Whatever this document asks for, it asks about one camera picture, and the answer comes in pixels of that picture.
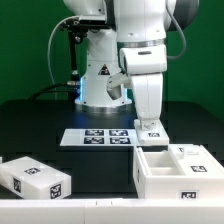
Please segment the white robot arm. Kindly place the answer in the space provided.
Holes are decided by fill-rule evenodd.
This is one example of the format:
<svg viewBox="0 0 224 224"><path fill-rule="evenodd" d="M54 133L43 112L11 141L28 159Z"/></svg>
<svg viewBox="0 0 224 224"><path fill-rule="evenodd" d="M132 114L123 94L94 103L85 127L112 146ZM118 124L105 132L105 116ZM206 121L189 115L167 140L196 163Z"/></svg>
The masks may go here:
<svg viewBox="0 0 224 224"><path fill-rule="evenodd" d="M74 14L74 41L87 41L87 70L75 101L86 110L112 112L133 105L135 128L160 126L165 44L198 12L199 0L63 0Z"/></svg>

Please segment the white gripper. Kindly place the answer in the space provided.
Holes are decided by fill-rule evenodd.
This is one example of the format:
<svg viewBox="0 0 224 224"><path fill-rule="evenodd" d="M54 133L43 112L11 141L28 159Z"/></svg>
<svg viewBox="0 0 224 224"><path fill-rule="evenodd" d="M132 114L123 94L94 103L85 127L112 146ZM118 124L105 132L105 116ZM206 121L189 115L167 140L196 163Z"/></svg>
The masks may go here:
<svg viewBox="0 0 224 224"><path fill-rule="evenodd" d="M166 46L121 48L119 56L121 68L131 79L141 130L153 129L161 114Z"/></svg>

